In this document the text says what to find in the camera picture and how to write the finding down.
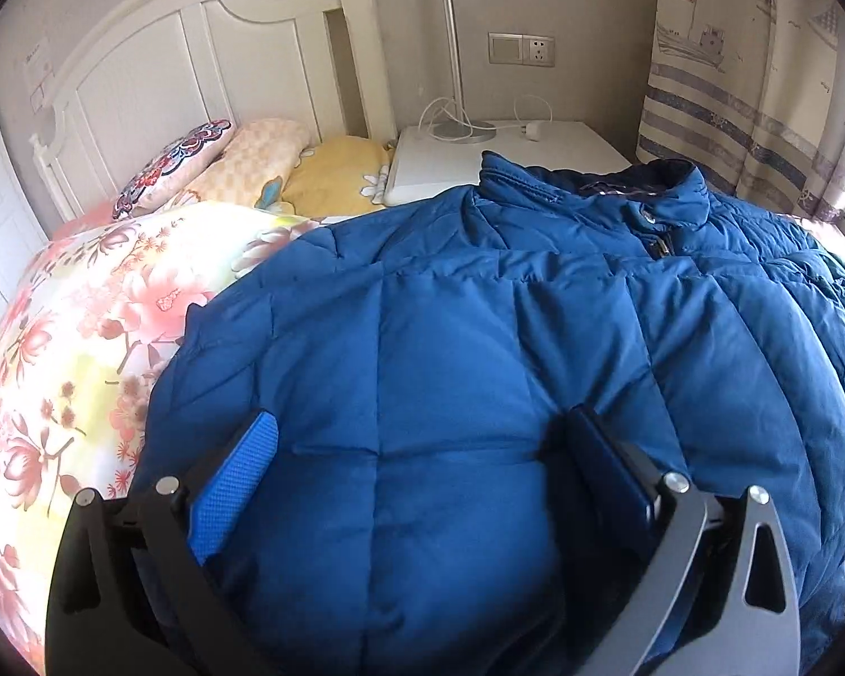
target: jacket collar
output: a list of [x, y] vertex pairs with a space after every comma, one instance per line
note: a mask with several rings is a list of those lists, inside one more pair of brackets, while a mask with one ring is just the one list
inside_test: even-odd
[[608, 228], [633, 220], [648, 230], [708, 221], [710, 201], [703, 175], [687, 160], [653, 160], [620, 173], [523, 167], [494, 152], [482, 155], [478, 192], [502, 204], [579, 215]]

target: white cable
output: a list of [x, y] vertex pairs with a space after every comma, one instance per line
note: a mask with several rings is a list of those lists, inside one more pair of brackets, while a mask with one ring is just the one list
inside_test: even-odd
[[[462, 107], [460, 107], [457, 104], [457, 101], [454, 101], [454, 99], [449, 97], [449, 96], [439, 96], [435, 99], [432, 99], [428, 104], [426, 104], [425, 109], [422, 110], [422, 114], [420, 114], [420, 119], [419, 119], [419, 122], [416, 124], [416, 128], [419, 132], [421, 132], [421, 133], [423, 132], [423, 122], [425, 121], [426, 114], [428, 114], [429, 111], [432, 109], [432, 107], [435, 106], [435, 104], [438, 104], [438, 103], [442, 103], [442, 104], [438, 107], [438, 109], [434, 110], [433, 113], [430, 115], [429, 122], [426, 125], [425, 133], [428, 134], [432, 139], [436, 139], [439, 142], [462, 142], [464, 139], [469, 139], [470, 137], [472, 137], [475, 134], [475, 130], [497, 131], [497, 130], [515, 130], [516, 128], [525, 128], [526, 123], [522, 119], [520, 119], [518, 104], [519, 104], [520, 99], [527, 99], [527, 98], [528, 99], [537, 99], [538, 101], [541, 101], [542, 103], [544, 103], [548, 107], [549, 123], [554, 121], [554, 109], [553, 109], [553, 107], [550, 105], [550, 102], [547, 99], [542, 98], [541, 96], [538, 96], [538, 94], [518, 94], [516, 97], [514, 97], [514, 117], [516, 119], [516, 124], [504, 124], [504, 125], [501, 125], [500, 127], [494, 127], [494, 126], [480, 127], [478, 125], [473, 124], [471, 119], [469, 119], [469, 115], [466, 113], [466, 110], [463, 109]], [[454, 106], [454, 110], [456, 112], [460, 112], [459, 117], [455, 114], [452, 114], [448, 110], [447, 107], [451, 106], [451, 104]], [[442, 116], [442, 114], [445, 117], [447, 117], [448, 119], [450, 119], [451, 121], [455, 121], [455, 122], [457, 122], [457, 124], [460, 124], [463, 127], [466, 127], [469, 130], [469, 134], [463, 135], [462, 137], [439, 137], [438, 135], [436, 135], [434, 128], [433, 128], [433, 125], [435, 124], [435, 119], [438, 119], [439, 116]]]

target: switch plate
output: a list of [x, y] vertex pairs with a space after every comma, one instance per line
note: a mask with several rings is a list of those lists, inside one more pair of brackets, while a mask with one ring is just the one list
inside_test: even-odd
[[488, 33], [488, 62], [523, 65], [523, 36]]
[[554, 38], [549, 35], [523, 35], [523, 63], [553, 67]]

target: curtain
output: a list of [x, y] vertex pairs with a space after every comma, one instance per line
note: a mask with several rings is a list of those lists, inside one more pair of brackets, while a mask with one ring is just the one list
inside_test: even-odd
[[845, 14], [836, 0], [658, 0], [637, 156], [685, 157], [773, 211], [845, 208]]

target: silver screw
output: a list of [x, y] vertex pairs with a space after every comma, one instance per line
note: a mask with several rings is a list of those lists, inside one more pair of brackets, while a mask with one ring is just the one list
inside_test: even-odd
[[663, 484], [674, 493], [685, 493], [690, 487], [688, 478], [680, 472], [668, 472], [663, 476]]
[[761, 505], [770, 503], [770, 493], [764, 487], [751, 486], [748, 488], [748, 495], [751, 496], [751, 500], [755, 503], [760, 503]]
[[178, 490], [178, 478], [175, 476], [167, 475], [157, 481], [157, 492], [160, 496], [171, 496], [176, 490]]
[[94, 499], [96, 498], [94, 489], [92, 487], [86, 487], [84, 490], [79, 490], [75, 495], [75, 503], [81, 505], [84, 508], [86, 505], [91, 505], [94, 503]]

